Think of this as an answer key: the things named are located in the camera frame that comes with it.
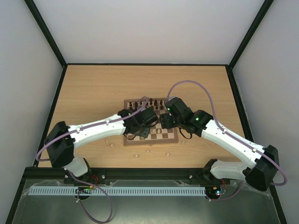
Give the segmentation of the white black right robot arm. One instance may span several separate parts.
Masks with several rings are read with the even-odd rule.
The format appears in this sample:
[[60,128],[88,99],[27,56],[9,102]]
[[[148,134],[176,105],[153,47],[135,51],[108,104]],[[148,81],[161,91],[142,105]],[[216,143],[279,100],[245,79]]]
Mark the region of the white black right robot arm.
[[263,147],[239,136],[216,124],[213,116],[203,110],[161,114],[160,122],[163,129],[177,127],[191,136],[203,137],[240,159],[240,162],[209,161],[204,171],[207,182],[222,178],[242,180],[259,191],[266,191],[278,171],[278,150],[274,146]]

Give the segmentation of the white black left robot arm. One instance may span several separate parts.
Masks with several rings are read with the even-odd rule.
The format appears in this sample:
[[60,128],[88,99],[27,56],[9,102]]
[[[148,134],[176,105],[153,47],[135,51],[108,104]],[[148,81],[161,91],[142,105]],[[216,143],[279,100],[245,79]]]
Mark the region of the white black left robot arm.
[[87,161],[74,154],[74,150],[109,136],[128,135],[146,138],[159,118],[152,108],[132,111],[123,109],[117,114],[95,122],[68,126],[58,122],[48,134],[45,144],[53,168],[65,168],[75,177],[89,172]]

